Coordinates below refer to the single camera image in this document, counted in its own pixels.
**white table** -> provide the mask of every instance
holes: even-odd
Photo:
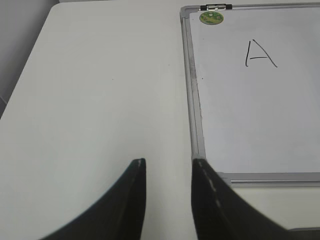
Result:
[[[52,8],[0,121],[0,239],[35,240],[58,229],[141,157],[141,239],[197,239],[179,11],[206,3]],[[236,191],[286,228],[320,226],[318,188]]]

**whiteboard frame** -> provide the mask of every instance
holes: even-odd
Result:
[[[320,8],[320,2],[248,5],[228,4],[228,8],[231,7],[231,9],[226,9],[226,6],[226,4],[191,5],[182,7],[180,11],[192,159],[206,159],[206,151],[191,36],[190,14],[207,11]],[[219,175],[232,187],[320,187],[320,172],[219,172]]]

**green sticker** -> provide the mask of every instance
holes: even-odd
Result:
[[[200,21],[208,25],[217,25],[222,23],[224,16],[217,11],[206,11],[200,15]]]

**black marker writing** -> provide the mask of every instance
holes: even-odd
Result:
[[[262,51],[265,53],[266,56],[256,56],[256,57],[250,57],[249,59],[269,59],[271,61],[271,63],[277,68],[278,66],[274,63],[274,61],[272,61],[271,57],[269,56],[269,54],[266,52],[266,50],[264,50],[264,48],[257,43],[256,40],[252,39],[252,41],[254,41],[261,49]],[[246,57],[245,57],[245,66],[248,66],[248,56],[249,56],[249,52],[250,52],[250,45],[251,45],[251,41],[249,41],[249,45],[248,45],[248,51],[246,53]]]

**white wall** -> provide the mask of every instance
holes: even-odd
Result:
[[[8,101],[51,7],[58,0],[0,0],[0,97]]]

